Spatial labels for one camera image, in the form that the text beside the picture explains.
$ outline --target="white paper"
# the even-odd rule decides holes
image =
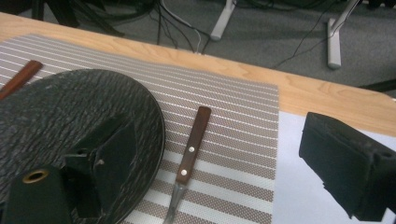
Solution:
[[[379,223],[349,219],[347,212],[323,188],[323,182],[298,155],[305,117],[279,113],[279,137],[273,224]],[[363,132],[381,144],[396,148],[396,137]],[[381,223],[392,224],[387,210]]]

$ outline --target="metal stand leg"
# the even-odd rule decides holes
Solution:
[[[327,27],[328,37],[328,65],[332,69],[341,67],[341,50],[340,50],[340,29],[343,26],[345,20],[350,15],[352,10],[358,4],[359,0],[350,0],[346,9],[341,13],[340,17],[335,19],[329,19]]]
[[[235,5],[233,4],[233,0],[227,0],[223,11],[219,17],[218,22],[216,23],[215,28],[210,35],[212,40],[221,40],[221,36],[224,32],[225,27],[227,26],[228,21],[230,20],[231,15],[233,14],[233,9]]]

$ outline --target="wooden knife handle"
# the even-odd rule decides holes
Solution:
[[[9,96],[12,92],[17,91],[22,87],[27,81],[30,80],[38,70],[43,67],[43,64],[38,61],[30,61],[27,63],[21,71],[15,75],[6,85],[0,90],[0,100],[3,100]]]
[[[209,122],[211,109],[205,106],[200,106],[192,125],[189,141],[184,150],[183,159],[178,167],[176,182],[187,185],[191,178],[192,168],[198,155],[198,149],[204,137],[207,123]]]

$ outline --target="white stripe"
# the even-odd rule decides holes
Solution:
[[[201,102],[194,101],[194,100],[190,100],[190,99],[183,98],[183,97],[179,97],[179,96],[175,96],[175,95],[171,95],[171,94],[168,94],[168,93],[164,93],[164,92],[160,92],[160,91],[155,91],[155,90],[150,90],[150,91],[151,91],[151,92],[155,92],[155,93],[160,94],[160,95],[164,95],[164,96],[169,96],[169,97],[172,97],[172,98],[176,98],[176,99],[179,99],[179,100],[188,101],[188,102],[195,103],[195,104],[201,104]],[[234,113],[234,114],[237,114],[237,115],[245,116],[245,117],[248,117],[248,118],[260,119],[260,120],[262,120],[262,121],[277,123],[277,121],[273,121],[273,120],[270,120],[270,119],[262,119],[262,118],[259,118],[259,117],[253,116],[253,115],[244,114],[244,113],[240,113],[240,112],[237,112],[237,111],[234,111],[234,110],[226,109],[225,107],[219,107],[219,106],[216,106],[216,105],[211,105],[211,107],[212,107],[212,108],[216,108],[216,109],[218,109],[218,110],[227,111],[227,112],[229,112],[229,113]],[[277,116],[277,113],[272,113],[272,112],[267,112],[267,111],[262,111],[262,112],[263,112],[263,113],[266,113],[266,114],[270,114],[270,115]]]
[[[174,184],[176,174],[160,169],[156,178],[169,184]],[[191,179],[188,188],[218,199],[222,199],[230,203],[241,204],[245,207],[264,213],[272,214],[273,212],[273,204],[270,202],[251,197],[237,191],[221,188],[216,185],[207,184],[199,180]]]
[[[12,43],[12,42],[8,42],[8,41],[4,41],[4,42],[5,42],[5,43],[8,43],[8,44],[16,45],[16,44],[14,44],[14,43]],[[21,47],[28,48],[28,49],[35,49],[35,50],[38,50],[38,49],[36,49],[36,48],[29,48],[29,47],[26,47],[26,46],[24,46],[24,45],[17,45],[17,46],[21,46]],[[78,56],[78,57],[84,57],[84,56],[81,55],[81,49],[79,50],[78,54],[75,54],[75,55]],[[99,61],[100,64],[97,64],[97,63],[96,63],[96,65],[102,65],[101,63],[111,63],[111,62],[108,61],[108,58],[109,58],[108,55],[106,55],[104,61],[97,60],[97,59],[95,59],[95,58],[90,58],[90,57],[84,57],[84,58],[88,58],[88,59],[91,59],[91,60],[93,60],[93,61]],[[235,80],[232,80],[232,79],[230,79],[230,78],[219,78],[220,76],[219,76],[219,77],[218,77],[218,76],[213,76],[213,75],[209,75],[209,74],[206,74],[206,73],[203,73],[203,72],[194,72],[194,71],[191,71],[191,70],[182,69],[182,68],[175,68],[175,67],[171,67],[171,66],[164,66],[164,65],[158,66],[158,64],[151,64],[150,67],[147,67],[147,64],[148,64],[148,63],[139,62],[139,61],[136,61],[136,60],[133,60],[133,59],[129,59],[129,60],[131,60],[131,61],[133,61],[133,62],[135,63],[134,66],[139,66],[139,64],[142,64],[142,66],[140,66],[140,67],[142,67],[142,68],[144,69],[144,71],[146,71],[146,72],[147,72],[148,70],[153,70],[153,71],[159,71],[159,72],[163,73],[163,69],[165,68],[165,69],[168,70],[168,72],[170,72],[170,73],[173,73],[173,74],[176,74],[176,75],[180,75],[180,76],[183,76],[183,77],[188,77],[189,79],[183,79],[183,80],[185,80],[185,81],[191,82],[191,79],[192,79],[192,78],[194,78],[194,79],[201,79],[201,80],[207,80],[206,78],[203,78],[203,77],[202,77],[202,76],[204,76],[204,77],[209,77],[209,78],[212,78],[212,79],[220,80],[220,81],[210,80],[210,82],[218,83],[218,84],[226,85],[226,86],[230,86],[230,87],[234,87],[234,88],[240,89],[240,90],[242,90],[242,91],[251,91],[251,92],[256,92],[256,93],[260,93],[260,94],[267,94],[267,95],[277,96],[277,89],[272,88],[272,87],[266,87],[266,86],[261,86],[261,85],[252,85],[252,84],[246,83],[247,81],[246,81],[246,82],[243,82],[243,81],[240,81],[240,80],[235,81]],[[115,64],[118,68],[119,68],[120,66],[128,67],[129,64],[131,63],[131,61],[126,62],[127,65],[120,64],[120,61],[117,61],[116,63],[113,63],[113,64]],[[200,76],[187,76],[186,73],[190,73],[190,74],[193,73],[194,75],[200,75]],[[269,93],[269,92],[264,92],[264,91],[255,91],[255,90],[252,90],[251,88],[249,89],[249,88],[243,88],[243,87],[239,87],[239,86],[230,85],[230,84],[224,83],[224,81],[226,81],[226,82],[231,82],[231,83],[235,83],[235,84],[238,84],[238,85],[244,85],[244,86],[248,86],[248,87],[263,88],[263,89],[267,89],[267,90],[270,90],[270,91],[275,91],[276,93]],[[254,96],[254,95],[250,95],[250,94],[247,94],[247,95],[249,95],[249,96],[251,96],[251,97],[258,98],[257,96]]]
[[[180,164],[182,155],[165,150],[163,159]],[[256,186],[262,189],[274,190],[275,181],[261,176],[252,175],[243,171],[238,171],[228,167],[219,166],[207,161],[196,160],[194,169],[210,173],[212,175],[223,176],[232,180]]]
[[[171,202],[171,196],[161,193],[157,190],[149,189],[148,193],[145,195],[145,200],[150,201],[152,203],[159,203],[168,207],[169,203]],[[194,217],[199,217],[202,219],[206,219],[211,222],[215,223],[225,223],[225,224],[230,224],[230,223],[254,223],[249,220],[246,220],[241,217],[235,217],[233,215],[229,215],[226,213],[222,213],[218,210],[202,206],[200,204],[196,203],[190,203],[185,200],[181,200],[177,210],[189,214]]]
[[[185,146],[186,146],[186,143],[179,143],[179,142],[175,142],[175,141],[172,141],[172,140],[166,140],[166,142],[171,142],[171,143],[180,145],[180,146],[182,146],[182,147],[185,147]],[[252,154],[252,155],[255,155],[255,156],[263,157],[263,158],[276,159],[276,158],[274,158],[274,157],[261,155],[261,154],[255,153],[255,152],[244,151],[244,150],[241,150],[241,149],[238,149],[238,148],[234,148],[234,147],[233,147],[233,148],[227,147],[227,148],[233,149],[233,150],[236,150],[236,151],[240,151],[240,152],[243,152],[243,153],[247,153],[247,154]],[[235,158],[231,158],[231,157],[224,156],[223,154],[218,154],[218,153],[213,152],[213,151],[208,151],[208,150],[203,149],[203,148],[201,148],[200,150],[202,150],[202,151],[204,151],[204,152],[207,152],[207,153],[210,153],[210,154],[218,155],[218,156],[221,156],[221,157],[224,157],[224,158],[232,159],[232,160],[235,160],[235,161],[241,161],[241,160],[237,160],[237,159],[235,159]],[[257,163],[253,163],[253,162],[249,162],[249,161],[242,161],[242,162],[250,163],[250,164],[253,164],[253,165],[259,165],[259,164],[257,164]],[[275,170],[275,168],[270,168],[270,167],[266,167],[266,166],[262,166],[262,167]]]
[[[56,59],[49,58],[49,57],[44,57],[44,56],[42,56],[42,55],[39,55],[39,54],[33,54],[33,53],[31,53],[31,52],[28,52],[28,51],[23,51],[23,50],[19,50],[19,49],[8,48],[8,47],[1,46],[1,45],[0,45],[0,48],[4,48],[4,49],[11,49],[11,50],[14,50],[14,51],[17,51],[17,52],[21,52],[21,53],[25,53],[25,54],[30,54],[30,55],[35,55],[35,56],[38,56],[38,57],[41,57],[41,58],[45,58],[45,59],[49,59],[49,60],[53,60],[53,61],[55,61],[55,62],[59,62],[59,63],[67,63],[67,64],[74,65],[74,66],[76,66],[76,67],[81,67],[81,68],[90,68],[90,67],[81,66],[81,65],[79,65],[79,64],[76,64],[76,63],[68,63],[68,62],[66,62],[66,61],[61,61],[61,60],[56,60]]]
[[[169,86],[166,86],[166,85],[164,86],[164,85],[161,85],[161,84],[158,84],[158,83],[149,82],[149,81],[147,81],[147,76],[145,76],[145,78],[146,78],[146,79],[141,79],[141,81],[142,81],[142,82],[145,82],[145,83],[148,83],[148,84],[151,84],[151,85],[154,85],[154,86],[159,86],[159,87],[161,87],[161,88],[166,88],[166,89],[169,89],[169,90],[172,90],[172,91],[181,91],[181,92],[186,93],[186,94],[191,94],[191,95],[203,97],[203,95],[198,94],[198,93],[193,93],[192,91],[183,91],[183,90],[181,90],[181,89],[172,88],[172,87],[169,87]],[[161,81],[164,81],[164,82],[170,82],[170,81],[168,81],[168,80],[164,80],[164,79],[161,79],[161,78],[155,78],[155,79],[160,79]],[[202,89],[202,88],[195,88],[195,87],[193,87],[193,86],[188,86],[188,85],[182,85],[182,86],[187,87],[188,89],[196,89],[196,90],[201,90],[201,89]],[[206,91],[206,92],[215,93],[216,95],[226,96],[226,98],[232,98],[232,99],[236,99],[236,100],[239,100],[239,101],[248,101],[248,102],[253,103],[253,104],[255,104],[255,105],[264,105],[264,106],[268,106],[268,107],[272,107],[272,108],[278,108],[277,105],[261,104],[261,102],[253,102],[253,101],[241,99],[241,98],[238,98],[238,97],[233,97],[233,96],[231,96],[231,95],[225,95],[225,94],[222,94],[222,93],[219,93],[219,92],[207,91],[207,90],[205,90],[205,91]],[[257,109],[257,108],[253,108],[253,107],[250,107],[250,106],[244,106],[244,105],[241,105],[241,104],[236,104],[236,103],[233,103],[233,102],[231,102],[231,101],[230,101],[230,102],[227,102],[227,101],[215,99],[215,98],[209,97],[209,96],[204,96],[204,97],[207,98],[207,99],[211,99],[211,100],[213,100],[213,101],[222,102],[222,103],[224,103],[224,104],[237,105],[237,106],[242,106],[242,107],[247,108],[247,109],[256,110],[256,111],[259,111],[259,112],[265,112],[265,111],[263,111],[262,109]],[[277,102],[276,100],[271,100],[271,99],[265,99],[265,100],[272,101],[272,102]]]
[[[37,35],[30,35],[29,37],[33,37],[33,38],[40,39],[40,40],[43,39],[41,36],[37,36]],[[27,36],[20,36],[20,38],[29,39],[29,38],[27,38]],[[67,43],[58,42],[56,40],[47,39],[47,38],[45,39],[45,41],[42,41],[40,43],[48,45],[49,42],[55,43],[55,45],[52,45],[52,46],[56,47],[57,49],[66,49],[66,50],[76,49],[76,50],[73,50],[73,51],[77,52],[78,56],[81,55],[82,50],[78,46],[73,46],[73,45],[70,45],[70,44],[67,44]],[[96,55],[103,55],[102,58],[105,59],[106,62],[108,62],[109,58],[108,58],[108,54],[107,53],[104,53],[102,51],[92,50],[92,49],[85,49],[85,51],[87,52],[88,55],[92,55],[92,52],[95,53]],[[117,63],[119,63],[120,60],[124,60],[126,63],[130,63],[130,60],[132,60],[130,58],[127,58],[126,56],[120,56],[120,55],[112,55],[112,58]],[[135,63],[142,64],[144,67],[147,67],[147,64],[148,64],[147,62],[142,62],[142,61],[138,61],[138,60],[136,60]],[[158,67],[158,68],[161,68],[161,69],[164,69],[164,68],[172,69],[172,70],[180,71],[182,73],[190,73],[192,75],[200,75],[200,76],[211,77],[211,78],[214,78],[216,80],[227,81],[227,82],[236,83],[236,84],[242,84],[242,85],[248,86],[248,87],[265,88],[265,89],[270,90],[270,91],[275,91],[276,93],[273,94],[273,95],[277,96],[277,89],[274,89],[274,88],[271,88],[271,87],[264,87],[263,85],[261,85],[259,83],[256,84],[254,82],[249,82],[249,81],[241,82],[241,80],[233,80],[231,78],[223,77],[223,76],[213,76],[213,75],[209,75],[209,74],[206,74],[206,73],[203,73],[203,72],[200,72],[200,71],[188,70],[188,69],[184,69],[184,68],[180,68],[180,67],[176,67],[176,66],[162,65],[160,63],[155,63],[153,65],[153,67]]]
[[[186,107],[184,105],[176,105],[176,104],[172,104],[172,103],[166,102],[166,101],[161,101],[161,100],[158,100],[158,99],[157,99],[157,101],[159,103],[162,103],[162,104],[165,104],[165,105],[177,106],[177,107],[180,107],[180,108],[183,108],[183,109],[189,109],[189,110],[196,111],[196,108],[190,108],[190,107]],[[242,123],[242,124],[245,124],[245,125],[248,125],[248,126],[251,126],[251,127],[254,127],[254,128],[258,128],[258,129],[277,131],[277,129],[268,129],[268,128],[265,128],[265,127],[262,127],[262,126],[257,126],[257,125],[251,124],[251,123],[247,123],[247,122],[244,122],[244,121],[237,120],[237,119],[226,118],[226,117],[223,117],[223,116],[220,116],[220,115],[216,115],[216,114],[213,114],[211,116],[219,118],[219,119],[227,119],[227,120],[232,121],[232,122]]]
[[[135,223],[135,224],[140,224],[140,223],[162,224],[163,223],[162,218],[154,217],[149,214],[139,212],[136,209],[127,218],[125,218],[125,221]]]
[[[182,135],[182,136],[185,136],[185,137],[188,137],[189,135],[188,134],[186,134],[186,133],[178,133],[178,132],[175,132],[175,131],[172,131],[172,130],[166,130],[167,132],[169,132],[169,133],[174,133],[174,134],[178,134],[178,135]],[[240,142],[242,142],[242,143],[244,143],[244,144],[251,144],[251,145],[253,145],[253,146],[256,146],[256,147],[264,147],[264,148],[274,148],[274,149],[276,149],[276,147],[269,147],[269,146],[267,146],[267,145],[260,145],[260,144],[255,144],[255,143],[249,143],[249,142],[246,142],[246,141],[242,141],[242,140],[240,140],[240,139],[236,139],[237,141],[240,141]],[[228,147],[228,148],[230,148],[230,149],[234,149],[234,150],[238,150],[238,151],[241,151],[241,149],[238,149],[238,148],[235,148],[235,147],[229,147],[229,146],[225,146],[225,145],[223,145],[223,144],[220,144],[220,143],[216,143],[216,142],[212,142],[212,141],[209,141],[209,140],[202,140],[203,142],[207,142],[207,143],[211,143],[211,144],[213,144],[213,145],[217,145],[217,146],[221,146],[221,147]]]

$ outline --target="black object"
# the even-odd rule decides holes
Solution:
[[[44,164],[63,168],[64,155],[73,146],[119,115],[134,123],[135,163],[123,174],[128,174],[126,181],[106,214],[73,217],[73,222],[123,220],[149,190],[161,164],[165,132],[161,109],[143,85],[116,72],[88,69],[42,78],[1,101],[0,114],[0,202],[6,200],[17,175]]]
[[[366,86],[360,86],[360,88],[366,89],[366,90],[371,90],[371,91],[394,91],[396,90],[396,79],[392,80],[387,80],[383,82],[377,82],[374,84],[366,85]]]
[[[380,221],[396,212],[396,152],[345,123],[308,113],[299,155],[349,217]]]
[[[47,165],[14,179],[2,220],[8,223],[72,223],[60,170]]]
[[[123,115],[106,120],[66,152],[64,170],[75,189],[79,217],[99,217],[110,210],[135,155],[134,123]]]

